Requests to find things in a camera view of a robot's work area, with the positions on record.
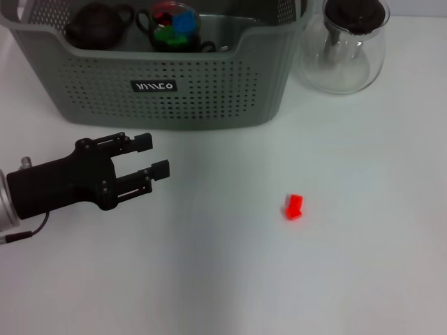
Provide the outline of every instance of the white tabletop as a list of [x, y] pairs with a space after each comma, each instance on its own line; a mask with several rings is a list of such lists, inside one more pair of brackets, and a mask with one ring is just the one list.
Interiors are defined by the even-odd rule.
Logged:
[[[0, 29], [0, 167], [126, 131], [70, 124]], [[382, 74], [331, 96], [292, 71], [270, 123], [151, 131], [171, 177], [53, 211], [0, 246], [2, 335], [447, 334], [447, 19], [392, 17]], [[281, 214], [289, 193], [304, 215]], [[36, 227], [42, 217], [16, 231]]]

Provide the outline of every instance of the glass teapot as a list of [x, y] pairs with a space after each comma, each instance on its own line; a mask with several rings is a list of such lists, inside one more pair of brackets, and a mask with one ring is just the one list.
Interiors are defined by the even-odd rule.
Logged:
[[335, 94], [368, 87], [382, 69], [383, 26], [389, 17], [383, 0], [325, 0], [322, 15], [302, 39], [300, 68], [306, 81]]

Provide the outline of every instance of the gray plastic basket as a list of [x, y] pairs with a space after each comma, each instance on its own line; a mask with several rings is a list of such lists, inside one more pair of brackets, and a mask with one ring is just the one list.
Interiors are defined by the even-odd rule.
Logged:
[[[308, 1], [190, 0], [202, 15], [203, 40], [227, 52], [157, 53], [131, 27], [115, 50], [80, 50], [64, 25], [87, 0], [0, 0], [8, 27], [58, 110], [70, 121], [100, 126], [218, 129], [254, 126], [277, 113]], [[121, 0], [136, 10], [158, 1]], [[135, 92], [132, 81], [174, 80], [178, 91]]]

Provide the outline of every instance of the dark clay teapot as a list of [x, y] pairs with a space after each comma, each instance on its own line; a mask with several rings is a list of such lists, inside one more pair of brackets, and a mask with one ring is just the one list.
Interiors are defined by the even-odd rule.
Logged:
[[[123, 20], [121, 14], [129, 18]], [[109, 7], [91, 3], [82, 7], [72, 22], [65, 26], [67, 41], [80, 49], [110, 49], [118, 44], [134, 16], [135, 12], [129, 5]]]

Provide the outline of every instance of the basket label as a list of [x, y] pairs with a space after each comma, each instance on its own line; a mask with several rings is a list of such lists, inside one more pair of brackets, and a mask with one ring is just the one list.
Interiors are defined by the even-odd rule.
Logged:
[[138, 93], [177, 92], [175, 80], [131, 80], [131, 84]]

